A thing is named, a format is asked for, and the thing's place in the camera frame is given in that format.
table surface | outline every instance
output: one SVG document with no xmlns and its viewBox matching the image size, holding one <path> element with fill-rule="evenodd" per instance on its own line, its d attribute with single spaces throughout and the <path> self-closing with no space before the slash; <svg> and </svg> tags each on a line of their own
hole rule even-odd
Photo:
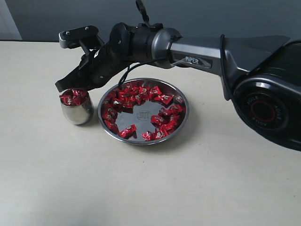
<svg viewBox="0 0 301 226">
<path fill-rule="evenodd" d="M 143 66 L 178 87 L 190 116 L 153 146 L 74 126 L 54 83 L 79 63 L 58 43 L 0 42 L 1 226 L 283 226 L 301 220 L 301 153 L 249 129 L 219 77 Z M 92 90 L 95 107 L 121 74 Z"/>
</svg>

